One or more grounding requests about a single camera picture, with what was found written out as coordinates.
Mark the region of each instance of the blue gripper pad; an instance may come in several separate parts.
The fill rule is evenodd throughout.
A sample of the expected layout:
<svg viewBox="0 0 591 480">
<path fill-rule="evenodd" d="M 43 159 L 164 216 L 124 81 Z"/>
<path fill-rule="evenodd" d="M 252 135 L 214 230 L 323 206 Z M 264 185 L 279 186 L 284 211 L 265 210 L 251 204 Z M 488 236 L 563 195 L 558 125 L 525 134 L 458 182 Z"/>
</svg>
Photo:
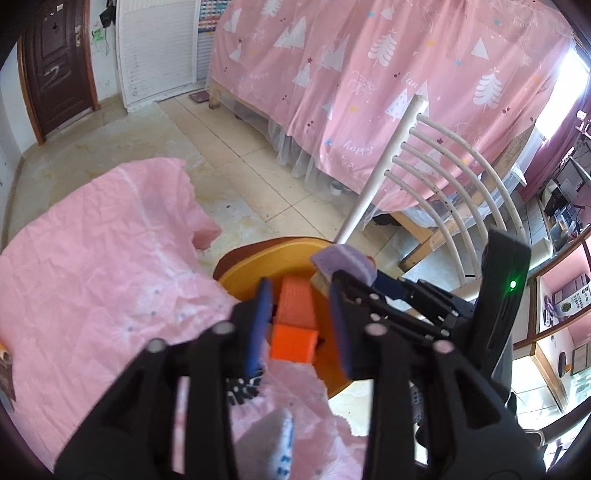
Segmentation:
<svg viewBox="0 0 591 480">
<path fill-rule="evenodd" d="M 262 344 L 267 333 L 267 324 L 273 314 L 273 287 L 271 280 L 262 278 L 255 295 L 254 318 L 244 360 L 245 374 L 253 377 L 259 368 Z"/>
<path fill-rule="evenodd" d="M 353 378 L 353 363 L 350 349 L 350 338 L 345 325 L 345 318 L 340 309 L 339 292 L 336 285 L 330 285 L 330 318 L 332 319 L 333 329 L 335 330 L 337 352 L 339 354 L 339 363 L 347 378 Z"/>
</svg>

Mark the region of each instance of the door panel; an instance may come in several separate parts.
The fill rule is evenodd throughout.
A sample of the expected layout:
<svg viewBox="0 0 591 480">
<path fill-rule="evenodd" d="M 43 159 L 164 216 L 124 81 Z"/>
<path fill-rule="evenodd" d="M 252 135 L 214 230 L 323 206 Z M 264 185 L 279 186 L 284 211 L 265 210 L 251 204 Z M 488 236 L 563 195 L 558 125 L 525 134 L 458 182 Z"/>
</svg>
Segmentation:
<svg viewBox="0 0 591 480">
<path fill-rule="evenodd" d="M 93 106 L 82 46 L 83 2 L 48 1 L 23 36 L 27 83 L 44 135 Z"/>
</svg>

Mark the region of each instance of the door frame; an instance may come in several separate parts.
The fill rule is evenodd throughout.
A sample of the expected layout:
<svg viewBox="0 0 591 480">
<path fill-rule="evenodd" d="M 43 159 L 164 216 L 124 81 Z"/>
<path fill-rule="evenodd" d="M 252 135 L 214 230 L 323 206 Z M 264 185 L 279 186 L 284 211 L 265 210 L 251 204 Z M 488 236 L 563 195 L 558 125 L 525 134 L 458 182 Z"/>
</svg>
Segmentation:
<svg viewBox="0 0 591 480">
<path fill-rule="evenodd" d="M 90 56 L 90 0 L 82 0 L 82 47 L 84 50 L 84 63 L 86 66 L 86 77 L 88 78 L 88 88 L 90 90 L 90 98 L 92 99 L 92 109 L 94 111 L 100 110 L 100 103 L 96 95 L 95 85 L 95 74 L 92 70 L 92 59 Z M 35 138 L 39 145 L 43 145 L 46 141 L 45 135 L 41 132 L 41 125 L 37 118 L 37 112 L 35 111 L 35 105 L 31 100 L 31 91 L 29 88 L 29 82 L 27 78 L 27 70 L 25 68 L 25 57 L 24 57 L 24 40 L 22 35 L 18 38 L 17 43 L 17 59 L 18 59 L 18 76 L 21 82 L 22 96 L 25 100 L 25 107 L 27 109 L 27 115 L 33 127 Z"/>
</svg>

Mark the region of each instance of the purple curtain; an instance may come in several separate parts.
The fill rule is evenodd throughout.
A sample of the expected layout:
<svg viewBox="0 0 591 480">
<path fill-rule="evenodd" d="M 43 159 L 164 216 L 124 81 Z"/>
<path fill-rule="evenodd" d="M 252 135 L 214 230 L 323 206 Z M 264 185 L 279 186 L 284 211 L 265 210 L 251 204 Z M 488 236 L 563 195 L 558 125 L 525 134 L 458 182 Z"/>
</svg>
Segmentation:
<svg viewBox="0 0 591 480">
<path fill-rule="evenodd" d="M 577 112 L 582 110 L 591 115 L 591 75 L 587 79 L 587 86 L 583 94 L 574 103 L 570 112 L 560 125 L 556 133 L 535 154 L 530 166 L 525 171 L 527 186 L 519 186 L 519 191 L 524 202 L 529 201 L 538 192 L 543 183 L 549 178 L 560 160 L 566 155 L 570 147 L 580 133 L 575 128 L 580 125 L 577 120 Z"/>
</svg>

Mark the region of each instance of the bright window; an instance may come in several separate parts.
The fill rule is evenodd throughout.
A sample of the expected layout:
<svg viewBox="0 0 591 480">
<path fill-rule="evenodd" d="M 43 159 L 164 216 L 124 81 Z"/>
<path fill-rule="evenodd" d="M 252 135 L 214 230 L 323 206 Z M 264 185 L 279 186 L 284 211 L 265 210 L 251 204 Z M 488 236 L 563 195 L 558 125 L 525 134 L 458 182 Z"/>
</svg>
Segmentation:
<svg viewBox="0 0 591 480">
<path fill-rule="evenodd" d="M 577 98 L 584 92 L 588 77 L 589 68 L 572 48 L 560 66 L 550 100 L 535 124 L 547 139 L 556 133 Z"/>
</svg>

